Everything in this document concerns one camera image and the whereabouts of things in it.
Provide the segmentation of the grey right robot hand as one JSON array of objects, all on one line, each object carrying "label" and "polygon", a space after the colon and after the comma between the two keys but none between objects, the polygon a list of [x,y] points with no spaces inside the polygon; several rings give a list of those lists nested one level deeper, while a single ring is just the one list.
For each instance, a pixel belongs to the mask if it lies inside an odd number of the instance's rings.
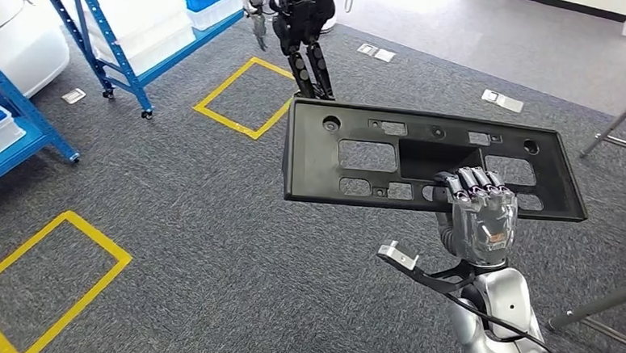
[{"label": "grey right robot hand", "polygon": [[443,246],[475,266],[504,264],[515,241],[517,195],[497,172],[480,166],[441,171],[435,180],[445,187],[434,189],[433,199],[452,208],[435,214]]}]

